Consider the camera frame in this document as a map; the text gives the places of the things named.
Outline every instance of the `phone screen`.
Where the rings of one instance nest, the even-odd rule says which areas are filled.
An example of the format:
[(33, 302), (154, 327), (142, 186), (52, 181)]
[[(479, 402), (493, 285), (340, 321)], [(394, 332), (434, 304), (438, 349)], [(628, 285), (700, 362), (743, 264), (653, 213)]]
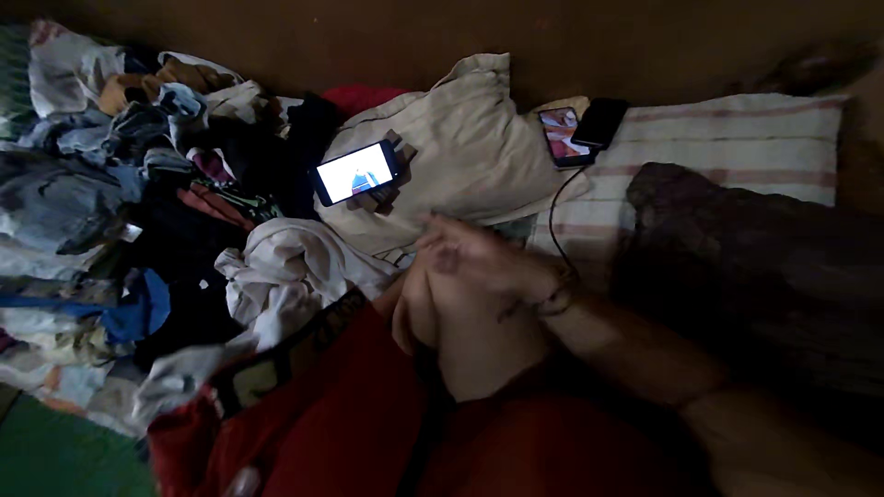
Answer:
[(550, 144), (552, 156), (561, 159), (564, 157), (588, 156), (589, 147), (578, 145), (571, 141), (571, 136), (577, 130), (577, 112), (573, 107), (550, 109), (537, 113), (540, 122), (544, 125), (546, 140)]
[(338, 157), (316, 168), (332, 203), (392, 180), (380, 143)]

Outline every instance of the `black smartphone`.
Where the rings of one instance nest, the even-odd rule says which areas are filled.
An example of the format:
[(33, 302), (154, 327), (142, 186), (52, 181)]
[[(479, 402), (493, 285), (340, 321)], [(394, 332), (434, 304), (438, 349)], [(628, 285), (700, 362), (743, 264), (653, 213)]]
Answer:
[(399, 176), (396, 152), (389, 140), (381, 140), (333, 158), (309, 171), (310, 181), (325, 207), (382, 187)]
[(577, 111), (574, 107), (540, 111), (537, 116), (544, 126), (546, 144), (556, 169), (572, 169), (595, 162), (597, 152), (571, 141), (571, 136), (577, 130)]
[(580, 126), (571, 137), (578, 145), (605, 150), (617, 134), (629, 102), (616, 98), (593, 98), (589, 109), (583, 113)]

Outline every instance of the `brown wall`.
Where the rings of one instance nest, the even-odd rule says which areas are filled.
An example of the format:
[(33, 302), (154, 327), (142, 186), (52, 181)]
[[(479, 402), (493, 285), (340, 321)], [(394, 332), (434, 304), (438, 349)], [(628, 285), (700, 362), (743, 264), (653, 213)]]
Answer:
[(884, 28), (881, 0), (6, 0), (0, 13), (206, 57), (280, 95), (425, 89), (460, 57), (508, 50), (522, 106), (696, 101), (806, 42)]

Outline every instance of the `red clothing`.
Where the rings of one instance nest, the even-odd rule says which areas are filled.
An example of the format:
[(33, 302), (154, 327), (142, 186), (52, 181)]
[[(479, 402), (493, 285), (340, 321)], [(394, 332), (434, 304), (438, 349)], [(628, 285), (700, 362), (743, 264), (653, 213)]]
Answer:
[[(346, 330), (300, 375), (281, 378), (263, 396), (255, 389), (262, 381), (249, 384), (268, 364), (279, 378), (290, 371), (289, 357), (301, 363), (303, 355), (283, 342), (244, 361), (246, 369), (226, 370), (232, 384), (248, 388), (231, 394), (217, 381), (150, 426), (165, 497), (217, 497), (248, 466), (261, 474), (255, 497), (396, 494), (418, 440), (424, 385), (370, 305), (342, 307), (354, 317), (325, 323)], [(332, 325), (309, 336), (327, 344), (337, 333)], [(535, 381), (542, 370), (443, 417), (440, 441), (416, 480), (419, 497), (693, 494), (638, 430), (585, 399), (550, 392)], [(251, 373), (241, 379), (243, 371)], [(239, 403), (231, 401), (236, 394)]]
[(321, 95), (322, 98), (338, 106), (340, 122), (356, 114), (377, 107), (410, 90), (399, 88), (372, 88), (365, 85), (350, 85), (332, 88)]
[(204, 394), (154, 421), (163, 495), (217, 497), (247, 466), (260, 471), (265, 497), (394, 495), (425, 395), (370, 305), (354, 323), (317, 364), (230, 419)]

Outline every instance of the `pile of clothes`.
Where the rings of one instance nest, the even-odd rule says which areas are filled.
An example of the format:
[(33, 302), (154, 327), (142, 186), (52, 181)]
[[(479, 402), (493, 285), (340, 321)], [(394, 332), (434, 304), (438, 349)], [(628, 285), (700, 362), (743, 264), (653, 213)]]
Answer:
[(341, 111), (51, 21), (28, 42), (30, 120), (0, 141), (0, 381), (141, 436), (200, 371), (396, 272), (318, 221), (307, 170), (354, 95), (402, 91), (338, 88)]

